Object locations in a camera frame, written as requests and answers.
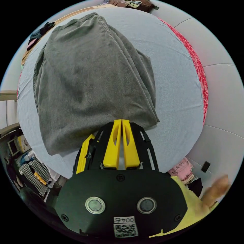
white wall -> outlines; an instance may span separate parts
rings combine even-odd
[[[17,103],[13,100],[0,101],[0,129],[18,122]]]
[[[6,101],[0,101],[0,129],[3,129],[6,126]]]

clothing pile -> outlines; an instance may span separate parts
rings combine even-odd
[[[203,189],[202,180],[193,175],[192,169],[193,166],[188,159],[183,158],[168,173],[170,176],[178,176],[182,183],[199,197]]]
[[[55,22],[52,22],[52,23],[47,22],[42,28],[34,31],[30,36],[30,40],[29,40],[28,46],[27,46],[27,51],[29,51],[38,42],[38,40],[42,36],[44,36],[54,26],[55,26]]]
[[[24,163],[19,168],[19,172],[36,188],[41,196],[45,196],[51,176],[37,159]]]

gray towel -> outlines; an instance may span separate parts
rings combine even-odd
[[[37,59],[33,86],[50,155],[81,147],[115,119],[144,128],[159,122],[150,58],[97,13],[53,30]]]

